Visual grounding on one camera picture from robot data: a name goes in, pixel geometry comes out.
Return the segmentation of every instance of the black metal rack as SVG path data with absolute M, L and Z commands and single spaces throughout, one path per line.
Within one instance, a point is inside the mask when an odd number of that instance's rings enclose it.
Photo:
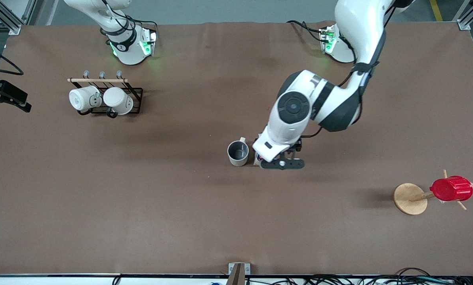
M 143 99 L 143 88 L 135 88 L 131 86 L 129 80 L 122 77 L 122 72 L 120 70 L 117 71 L 116 79 L 106 79 L 104 72 L 99 73 L 99 79 L 90 79 L 88 77 L 88 71 L 86 70 L 85 72 L 83 72 L 83 78 L 68 78 L 68 81 L 70 83 L 73 83 L 76 88 L 83 88 L 80 83 L 87 83 L 88 86 L 92 85 L 99 90 L 101 96 L 103 96 L 104 92 L 109 88 L 119 87 L 124 90 L 127 95 L 132 95 L 132 98 L 134 97 L 133 109 L 131 109 L 128 114 L 140 114 L 141 103 Z M 99 107 L 90 108 L 85 112 L 81 112 L 79 110 L 77 112 L 82 116 L 88 114 L 106 114 L 112 119 L 115 119 L 118 115 L 117 113 L 112 112 L 111 107 L 105 105 L 104 102 Z

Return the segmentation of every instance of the black circular joint cap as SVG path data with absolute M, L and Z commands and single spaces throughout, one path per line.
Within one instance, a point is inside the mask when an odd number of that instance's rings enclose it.
M 301 122 L 309 115 L 309 100 L 299 92 L 287 92 L 277 103 L 278 115 L 287 124 Z

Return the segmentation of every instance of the brown table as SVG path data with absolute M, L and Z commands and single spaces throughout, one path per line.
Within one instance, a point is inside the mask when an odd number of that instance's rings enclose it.
M 99 27 L 23 27 L 6 76 L 32 112 L 0 104 L 0 273 L 473 274 L 473 197 L 410 217 L 391 200 L 445 168 L 473 181 L 473 43 L 455 23 L 391 23 L 363 117 L 306 139 L 300 171 L 236 168 L 285 78 L 337 83 L 351 65 L 290 24 L 159 27 L 157 57 L 123 66 Z M 142 114 L 80 116 L 69 77 L 122 70 Z M 313 124 L 308 132 L 316 130 Z

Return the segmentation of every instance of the mug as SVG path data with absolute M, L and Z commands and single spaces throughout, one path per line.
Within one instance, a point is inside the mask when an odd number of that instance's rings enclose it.
M 108 110 L 111 108 L 111 111 L 117 115 L 125 115 L 131 112 L 134 106 L 133 99 L 122 88 L 118 87 L 108 88 L 103 94 L 103 101 L 108 105 Z
M 245 138 L 241 137 L 239 141 L 234 141 L 228 146 L 229 162 L 234 166 L 244 166 L 249 156 L 249 146 L 245 143 Z
M 78 111 L 88 110 L 101 106 L 102 99 L 99 89 L 95 86 L 73 89 L 69 92 L 69 101 Z

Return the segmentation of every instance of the yellow stripe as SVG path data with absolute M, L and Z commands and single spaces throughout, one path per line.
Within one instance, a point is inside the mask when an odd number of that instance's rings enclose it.
M 439 6 L 437 5 L 436 0 L 430 0 L 430 5 L 432 6 L 432 11 L 434 11 L 435 20 L 442 22 L 441 11 L 439 11 Z

